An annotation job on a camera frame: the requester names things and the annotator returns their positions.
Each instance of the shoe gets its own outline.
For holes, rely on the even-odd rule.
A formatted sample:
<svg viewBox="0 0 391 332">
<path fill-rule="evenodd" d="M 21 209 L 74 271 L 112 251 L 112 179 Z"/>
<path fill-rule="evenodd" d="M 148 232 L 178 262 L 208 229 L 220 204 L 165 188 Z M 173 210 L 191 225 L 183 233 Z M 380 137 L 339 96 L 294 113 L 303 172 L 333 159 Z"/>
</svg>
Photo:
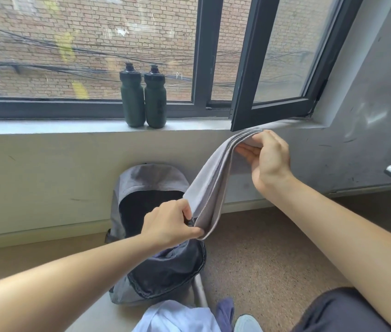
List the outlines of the shoe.
<svg viewBox="0 0 391 332">
<path fill-rule="evenodd" d="M 242 315 L 235 322 L 234 332 L 263 332 L 263 330 L 253 316 Z"/>
</svg>

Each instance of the gray backpack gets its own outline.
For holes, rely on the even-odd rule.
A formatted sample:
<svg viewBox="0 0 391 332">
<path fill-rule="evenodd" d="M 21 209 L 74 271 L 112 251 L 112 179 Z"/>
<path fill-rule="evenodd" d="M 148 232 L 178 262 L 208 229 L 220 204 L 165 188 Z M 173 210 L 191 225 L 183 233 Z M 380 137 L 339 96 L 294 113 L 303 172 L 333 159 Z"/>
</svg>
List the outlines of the gray backpack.
<svg viewBox="0 0 391 332">
<path fill-rule="evenodd" d="M 143 164 L 119 176 L 111 203 L 111 229 L 105 242 L 140 234 L 143 218 L 161 203 L 181 199 L 189 184 L 175 167 Z M 173 298 L 187 289 L 206 262 L 204 242 L 188 240 L 148 258 L 111 289 L 115 304 L 143 304 Z"/>
</svg>

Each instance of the window sill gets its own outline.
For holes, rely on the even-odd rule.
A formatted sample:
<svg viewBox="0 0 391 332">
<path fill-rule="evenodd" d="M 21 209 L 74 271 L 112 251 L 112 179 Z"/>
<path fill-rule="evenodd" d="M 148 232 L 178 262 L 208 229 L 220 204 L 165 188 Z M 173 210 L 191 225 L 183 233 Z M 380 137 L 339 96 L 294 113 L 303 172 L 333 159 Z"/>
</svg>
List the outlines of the window sill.
<svg viewBox="0 0 391 332">
<path fill-rule="evenodd" d="M 323 125 L 310 119 L 287 119 L 257 126 L 266 129 L 322 128 Z M 230 130 L 231 120 L 225 118 L 168 119 L 162 129 L 147 126 L 131 128 L 124 120 L 0 120 L 0 135 L 40 133 L 121 133 L 159 132 L 170 130 Z"/>
</svg>

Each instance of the green water bottle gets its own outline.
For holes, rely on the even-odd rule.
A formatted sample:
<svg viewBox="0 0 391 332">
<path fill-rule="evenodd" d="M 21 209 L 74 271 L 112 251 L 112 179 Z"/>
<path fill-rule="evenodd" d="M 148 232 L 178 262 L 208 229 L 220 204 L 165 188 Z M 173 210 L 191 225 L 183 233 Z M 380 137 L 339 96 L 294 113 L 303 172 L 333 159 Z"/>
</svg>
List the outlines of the green water bottle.
<svg viewBox="0 0 391 332">
<path fill-rule="evenodd" d="M 133 63 L 126 62 L 126 67 L 119 73 L 122 85 L 123 114 L 130 127 L 145 124 L 145 101 L 143 99 L 142 74 L 134 69 Z"/>
<path fill-rule="evenodd" d="M 165 75 L 152 64 L 151 71 L 145 73 L 144 78 L 146 122 L 152 128 L 163 128 L 166 123 Z"/>
</svg>

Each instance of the baseboard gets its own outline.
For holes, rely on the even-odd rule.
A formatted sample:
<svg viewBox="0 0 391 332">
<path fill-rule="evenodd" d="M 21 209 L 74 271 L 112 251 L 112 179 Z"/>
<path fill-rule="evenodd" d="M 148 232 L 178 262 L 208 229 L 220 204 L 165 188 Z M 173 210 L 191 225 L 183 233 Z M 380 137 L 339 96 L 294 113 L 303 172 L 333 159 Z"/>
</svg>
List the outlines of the baseboard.
<svg viewBox="0 0 391 332">
<path fill-rule="evenodd" d="M 391 184 L 368 186 L 364 188 L 345 189 L 332 191 L 325 195 L 329 198 L 354 196 L 366 193 L 377 193 L 390 191 Z M 233 203 L 225 203 L 222 207 L 222 213 L 240 212 L 254 210 L 258 208 L 267 208 L 274 206 L 266 199 L 258 199 L 252 201 L 238 201 Z M 58 240 L 71 238 L 74 236 L 82 236 L 87 234 L 103 233 L 111 227 L 110 220 L 89 221 L 86 223 L 75 223 L 71 225 L 54 226 L 46 228 L 37 228 L 27 231 L 18 231 L 12 233 L 0 234 L 0 248 L 7 246 L 23 245 L 27 243 Z"/>
</svg>

